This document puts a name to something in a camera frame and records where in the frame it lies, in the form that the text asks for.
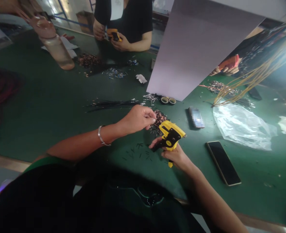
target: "cardboard box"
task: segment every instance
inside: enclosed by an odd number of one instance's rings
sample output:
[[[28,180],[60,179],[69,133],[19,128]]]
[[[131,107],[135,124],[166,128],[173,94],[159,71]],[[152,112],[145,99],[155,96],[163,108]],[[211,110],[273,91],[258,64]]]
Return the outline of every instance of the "cardboard box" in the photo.
[[[93,35],[94,13],[80,11],[76,16],[79,23],[89,25],[89,27],[80,25],[82,32]]]

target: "yellow tool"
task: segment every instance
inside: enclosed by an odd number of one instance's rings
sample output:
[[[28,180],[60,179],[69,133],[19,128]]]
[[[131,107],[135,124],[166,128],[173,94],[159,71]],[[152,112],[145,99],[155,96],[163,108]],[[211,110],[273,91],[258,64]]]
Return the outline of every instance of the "yellow tool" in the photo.
[[[119,42],[122,41],[122,39],[118,35],[118,30],[115,28],[108,28],[107,29],[107,35],[109,36],[110,39],[112,39],[114,41],[119,41]]]
[[[176,148],[177,142],[181,138],[185,138],[186,133],[181,130],[176,124],[166,120],[161,123],[159,129],[163,133],[162,140],[158,142],[153,148],[152,151],[155,152],[159,148],[166,147],[167,150],[174,150]],[[169,167],[173,167],[173,162],[169,160]]]

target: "clear plastic bag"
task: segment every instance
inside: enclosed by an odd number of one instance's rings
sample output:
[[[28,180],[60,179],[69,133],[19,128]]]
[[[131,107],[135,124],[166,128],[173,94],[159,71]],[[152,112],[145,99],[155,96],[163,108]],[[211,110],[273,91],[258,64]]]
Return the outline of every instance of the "clear plastic bag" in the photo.
[[[244,107],[227,104],[213,108],[213,115],[226,140],[259,150],[271,150],[271,138],[277,128]]]

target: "green workbench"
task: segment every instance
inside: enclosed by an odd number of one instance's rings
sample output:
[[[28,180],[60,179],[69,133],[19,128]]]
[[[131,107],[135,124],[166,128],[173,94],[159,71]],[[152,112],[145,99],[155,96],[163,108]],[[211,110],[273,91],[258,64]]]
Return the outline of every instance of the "green workbench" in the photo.
[[[149,80],[151,59],[155,55],[119,53],[108,43],[96,43],[92,37],[59,30],[59,34],[74,35],[72,43],[80,46],[82,51],[100,53],[103,59],[111,62],[137,59],[141,65],[124,68],[128,75],[123,79],[109,79],[102,73],[85,77],[86,69],[78,65],[71,71],[59,68],[49,53],[40,48],[37,35],[33,31],[25,33],[13,45],[0,50],[0,67],[18,72],[23,82],[19,92],[4,105],[0,126],[2,156],[31,162],[60,140],[94,130],[99,125],[116,123],[129,111],[109,109],[85,113],[86,108],[82,106],[96,98],[144,99],[148,83],[139,83],[135,75],[142,74]],[[224,83],[231,80],[224,76],[207,79]],[[187,137],[180,140],[185,153],[234,211],[286,225],[286,134],[282,134],[277,125],[278,116],[286,115],[286,106],[275,91],[261,86],[258,91],[263,100],[253,100],[256,107],[252,111],[278,128],[278,136],[272,138],[272,151],[254,150],[224,140],[212,114],[211,102],[215,94],[205,87],[198,86],[183,102],[174,106],[146,103],[161,110],[186,132]],[[190,128],[186,109],[191,105],[200,109],[204,129]],[[90,161],[95,158],[141,174],[167,188],[175,197],[187,199],[189,185],[185,175],[175,167],[170,169],[160,156],[160,150],[152,153],[147,148],[153,138],[154,134],[145,130],[128,135],[111,147],[96,151],[85,165],[90,164],[90,170],[97,167]],[[206,142],[215,140],[219,140],[227,151],[242,180],[241,185],[227,187],[220,179],[205,148]]]

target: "silver bracelet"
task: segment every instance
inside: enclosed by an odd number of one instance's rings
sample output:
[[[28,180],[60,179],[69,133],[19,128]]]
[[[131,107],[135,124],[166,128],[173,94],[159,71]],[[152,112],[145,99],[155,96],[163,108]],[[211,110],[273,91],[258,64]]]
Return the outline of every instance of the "silver bracelet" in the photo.
[[[102,144],[104,144],[105,146],[111,146],[111,143],[110,143],[110,144],[106,144],[106,143],[103,141],[102,137],[101,137],[100,132],[101,132],[101,128],[102,128],[103,126],[104,126],[104,125],[102,125],[102,126],[100,126],[100,127],[98,128],[97,135],[98,135],[98,137],[100,138]]]

